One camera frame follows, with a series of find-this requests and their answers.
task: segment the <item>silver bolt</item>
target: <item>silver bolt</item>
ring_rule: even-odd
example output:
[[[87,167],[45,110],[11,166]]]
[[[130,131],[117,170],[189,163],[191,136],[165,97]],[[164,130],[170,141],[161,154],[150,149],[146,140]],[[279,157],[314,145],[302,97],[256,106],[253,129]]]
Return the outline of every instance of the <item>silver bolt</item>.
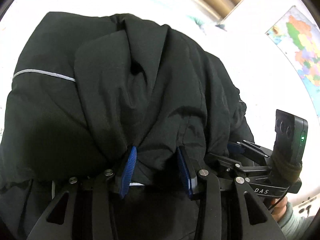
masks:
[[[207,170],[199,170],[199,174],[201,176],[207,176],[209,174],[209,172]]]
[[[236,182],[238,182],[239,184],[243,184],[244,179],[242,177],[236,177]]]
[[[77,181],[78,181],[78,179],[76,177],[72,177],[69,179],[70,184],[75,184]]]
[[[104,171],[104,175],[105,175],[105,176],[108,176],[108,177],[109,177],[109,176],[111,176],[112,174],[113,174],[113,170],[112,170],[112,169],[107,169],[107,170]]]

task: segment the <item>ribbed blue pad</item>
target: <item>ribbed blue pad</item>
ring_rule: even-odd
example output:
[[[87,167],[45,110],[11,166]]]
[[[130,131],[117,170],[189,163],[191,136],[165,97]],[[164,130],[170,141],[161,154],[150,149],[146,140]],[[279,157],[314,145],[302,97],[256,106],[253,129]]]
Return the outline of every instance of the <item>ribbed blue pad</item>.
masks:
[[[188,168],[186,166],[186,163],[184,161],[184,158],[183,158],[182,153],[180,152],[179,148],[178,148],[177,158],[178,158],[178,167],[179,167],[179,171],[180,171],[180,179],[182,181],[183,188],[184,188],[186,194],[188,195],[188,197],[191,198],[193,195],[192,188],[191,188],[191,178],[190,178]]]
[[[121,188],[119,190],[120,198],[124,198],[127,195],[131,178],[133,175],[134,167],[136,166],[137,161],[137,149],[135,146],[132,147],[128,161],[124,167],[122,177],[121,177]]]

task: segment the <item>colorful map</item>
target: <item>colorful map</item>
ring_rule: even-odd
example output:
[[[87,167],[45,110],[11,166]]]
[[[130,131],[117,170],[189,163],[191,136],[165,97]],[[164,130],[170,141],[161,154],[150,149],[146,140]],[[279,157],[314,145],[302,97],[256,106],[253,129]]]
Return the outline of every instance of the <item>colorful map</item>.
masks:
[[[296,69],[320,121],[320,31],[293,6],[266,34]]]

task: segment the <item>black jacket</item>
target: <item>black jacket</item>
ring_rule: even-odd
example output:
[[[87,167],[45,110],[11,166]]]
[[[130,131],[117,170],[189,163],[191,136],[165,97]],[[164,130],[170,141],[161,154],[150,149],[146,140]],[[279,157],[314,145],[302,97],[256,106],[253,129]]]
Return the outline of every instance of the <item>black jacket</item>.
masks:
[[[206,152],[228,155],[229,140],[253,141],[221,61],[169,26],[132,15],[48,13],[15,74],[0,146],[0,217],[18,239],[50,202],[52,180],[95,176],[129,145],[138,152],[132,180],[157,190],[133,190],[117,206],[125,207],[119,220],[130,218],[120,237],[192,239],[197,206],[174,190],[176,147],[203,163]],[[146,205],[158,215],[148,219]]]

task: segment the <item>jacket sleeve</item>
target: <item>jacket sleeve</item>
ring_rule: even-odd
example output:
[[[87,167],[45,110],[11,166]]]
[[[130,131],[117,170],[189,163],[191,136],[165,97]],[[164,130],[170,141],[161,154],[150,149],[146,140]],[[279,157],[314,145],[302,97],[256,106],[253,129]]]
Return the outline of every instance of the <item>jacket sleeve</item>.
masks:
[[[314,217],[298,217],[293,213],[292,204],[287,203],[287,211],[278,222],[287,240],[299,240]]]

